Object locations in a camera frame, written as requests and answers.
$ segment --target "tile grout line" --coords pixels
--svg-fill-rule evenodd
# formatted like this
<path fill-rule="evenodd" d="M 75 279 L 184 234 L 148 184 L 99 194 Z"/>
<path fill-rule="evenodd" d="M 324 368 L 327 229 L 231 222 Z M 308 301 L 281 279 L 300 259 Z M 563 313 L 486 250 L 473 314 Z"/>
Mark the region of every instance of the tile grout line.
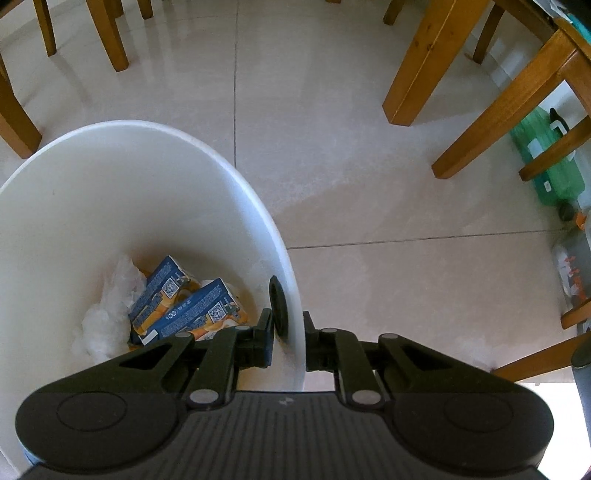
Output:
<path fill-rule="evenodd" d="M 426 236 L 419 238 L 402 238 L 396 240 L 374 240 L 369 242 L 351 242 L 343 244 L 328 244 L 328 245 L 306 245 L 304 247 L 287 247 L 287 250 L 305 250 L 310 248 L 330 248 L 330 247 L 354 247 L 358 245 L 380 245 L 380 244 L 400 244 L 404 242 L 422 242 L 425 240 L 449 240 L 453 238 L 479 238 L 485 236 L 499 236 L 499 235 L 520 235 L 523 233 L 552 233 L 561 232 L 562 228 L 554 230 L 526 230 L 522 232 L 500 232 L 500 233 L 475 233 L 473 235 L 447 235 L 447 236 Z"/>
<path fill-rule="evenodd" d="M 236 72 L 238 71 L 238 11 L 240 0 L 236 0 L 236 28 L 234 30 L 234 168 L 236 168 Z"/>

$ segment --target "chair leg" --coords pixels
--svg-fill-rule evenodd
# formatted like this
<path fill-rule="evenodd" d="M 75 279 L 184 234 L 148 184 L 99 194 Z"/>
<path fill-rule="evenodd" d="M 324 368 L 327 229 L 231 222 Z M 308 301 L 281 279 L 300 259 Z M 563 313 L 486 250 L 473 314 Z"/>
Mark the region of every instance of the chair leg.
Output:
<path fill-rule="evenodd" d="M 56 38 L 53 34 L 53 26 L 51 25 L 51 17 L 49 16 L 47 0 L 33 0 L 33 4 L 35 5 L 37 20 L 39 20 L 39 27 L 41 27 L 41 33 L 43 35 L 43 41 L 45 42 L 47 56 L 51 57 L 57 52 L 57 49 Z"/>
<path fill-rule="evenodd" d="M 121 0 L 107 0 L 107 2 L 109 13 L 113 15 L 113 18 L 119 18 L 124 14 Z"/>
<path fill-rule="evenodd" d="M 154 11 L 152 10 L 152 2 L 150 0 L 138 0 L 139 11 L 142 14 L 142 18 L 147 20 L 154 16 Z"/>
<path fill-rule="evenodd" d="M 562 317 L 560 317 L 560 324 L 562 325 L 562 328 L 566 330 L 573 325 L 584 322 L 589 317 L 591 317 L 591 299 L 585 300 L 581 305 L 564 313 Z"/>
<path fill-rule="evenodd" d="M 22 109 L 10 84 L 0 75 L 0 137 L 21 158 L 33 155 L 41 143 L 41 134 Z"/>
<path fill-rule="evenodd" d="M 402 10 L 405 0 L 392 0 L 388 5 L 388 9 L 384 15 L 384 23 L 386 25 L 394 25 L 396 17 Z"/>
<path fill-rule="evenodd" d="M 591 65 L 587 57 L 577 50 L 560 73 L 573 89 L 587 113 L 591 115 L 591 80 L 589 79 Z"/>
<path fill-rule="evenodd" d="M 542 152 L 519 171 L 523 181 L 529 181 L 556 165 L 566 155 L 576 150 L 591 138 L 591 119 L 586 116 L 556 143 Z"/>
<path fill-rule="evenodd" d="M 129 66 L 129 60 L 115 19 L 108 13 L 107 1 L 109 0 L 86 0 L 86 5 L 113 68 L 116 72 L 121 72 Z"/>
<path fill-rule="evenodd" d="M 501 21 L 503 13 L 505 13 L 505 9 L 499 7 L 499 5 L 494 4 L 492 6 L 491 13 L 486 19 L 486 23 L 484 24 L 484 28 L 482 29 L 482 33 L 480 34 L 480 38 L 478 39 L 478 43 L 472 57 L 472 60 L 474 60 L 478 65 L 482 64 L 484 61 L 484 57 L 488 51 L 488 45 L 491 44 L 492 36 L 495 34 L 496 28 Z"/>
<path fill-rule="evenodd" d="M 0 54 L 0 75 L 2 75 L 4 80 L 6 80 L 8 86 L 11 88 L 11 91 L 12 91 L 12 85 L 10 84 L 10 78 L 8 78 L 8 72 L 6 71 L 6 65 L 4 65 L 4 60 L 2 60 L 2 54 Z"/>
<path fill-rule="evenodd" d="M 570 359 L 579 345 L 591 338 L 591 332 L 557 343 L 491 373 L 511 382 L 546 374 L 570 366 Z"/>
<path fill-rule="evenodd" d="M 497 100 L 431 166 L 448 179 L 516 126 L 561 82 L 560 69 L 576 47 L 557 31 Z"/>

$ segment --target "wooden chair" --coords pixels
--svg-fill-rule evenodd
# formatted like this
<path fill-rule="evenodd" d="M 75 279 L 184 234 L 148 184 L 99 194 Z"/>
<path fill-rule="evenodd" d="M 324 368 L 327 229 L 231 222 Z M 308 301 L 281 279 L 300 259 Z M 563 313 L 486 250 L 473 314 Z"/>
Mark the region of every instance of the wooden chair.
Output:
<path fill-rule="evenodd" d="M 536 377 L 569 367 L 575 350 L 591 340 L 591 332 L 584 333 L 564 342 L 521 358 L 513 363 L 492 371 L 497 377 L 505 378 L 511 382 L 518 382 L 526 378 Z"/>
<path fill-rule="evenodd" d="M 0 18 L 4 17 L 17 5 L 22 3 L 23 0 L 0 0 Z M 47 6 L 47 0 L 33 0 L 35 5 L 35 12 L 37 13 L 37 20 L 39 21 L 39 27 L 41 27 L 41 34 L 43 35 L 43 41 L 45 42 L 45 48 L 47 50 L 47 56 L 51 57 L 55 54 L 56 50 L 56 38 L 53 35 L 53 26 L 51 25 L 51 18 L 49 16 L 49 7 Z M 8 72 L 2 56 L 0 55 L 0 74 L 8 82 L 10 86 L 10 79 L 8 78 Z"/>
<path fill-rule="evenodd" d="M 0 137 L 21 157 L 33 155 L 41 134 L 22 109 L 8 81 L 0 76 Z"/>
<path fill-rule="evenodd" d="M 432 165 L 439 179 L 448 179 L 484 152 L 531 112 L 563 80 L 587 113 L 591 112 L 591 45 L 567 21 L 498 99 Z M 542 173 L 591 138 L 585 117 L 551 148 L 523 167 L 524 181 Z"/>
<path fill-rule="evenodd" d="M 494 0 L 496 6 L 480 35 L 475 60 L 482 61 L 496 26 L 508 11 L 535 35 L 548 40 L 555 31 L 552 20 L 533 0 Z M 392 0 L 384 16 L 393 24 L 404 0 Z M 463 48 L 488 0 L 431 0 L 396 77 L 383 109 L 388 122 L 411 125 L 433 90 Z"/>
<path fill-rule="evenodd" d="M 129 60 L 115 22 L 115 18 L 124 14 L 121 0 L 86 0 L 86 4 L 111 65 L 116 72 L 125 70 Z M 154 16 L 150 0 L 138 0 L 138 5 L 144 20 Z"/>

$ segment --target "qr code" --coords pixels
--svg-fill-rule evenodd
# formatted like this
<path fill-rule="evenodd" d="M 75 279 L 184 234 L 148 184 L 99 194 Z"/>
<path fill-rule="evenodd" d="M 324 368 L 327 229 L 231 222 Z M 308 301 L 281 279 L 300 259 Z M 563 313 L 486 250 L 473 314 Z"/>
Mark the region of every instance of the qr code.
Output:
<path fill-rule="evenodd" d="M 164 286 L 162 287 L 163 292 L 166 294 L 166 296 L 171 299 L 174 297 L 174 294 L 176 292 L 178 292 L 179 286 L 175 283 L 175 281 L 171 278 L 169 278 L 166 283 L 164 284 Z"/>
<path fill-rule="evenodd" d="M 222 306 L 222 302 L 217 302 L 208 312 L 209 316 L 212 318 L 212 322 L 216 323 L 226 316 L 226 310 L 224 310 Z"/>

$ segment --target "white trash bin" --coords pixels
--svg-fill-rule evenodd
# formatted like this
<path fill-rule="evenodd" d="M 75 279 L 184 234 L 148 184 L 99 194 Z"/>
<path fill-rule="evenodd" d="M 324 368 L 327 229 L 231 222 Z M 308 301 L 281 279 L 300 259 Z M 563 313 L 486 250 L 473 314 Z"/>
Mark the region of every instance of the white trash bin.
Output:
<path fill-rule="evenodd" d="M 276 275 L 288 340 L 275 338 L 271 367 L 241 372 L 239 388 L 302 388 L 304 326 L 287 250 L 250 185 L 204 143 L 142 121 L 80 128 L 6 182 L 0 218 L 0 450 L 17 470 L 29 465 L 14 429 L 18 406 L 72 373 L 72 330 L 119 253 L 144 268 L 170 254 L 199 278 L 223 277 L 253 322 Z"/>

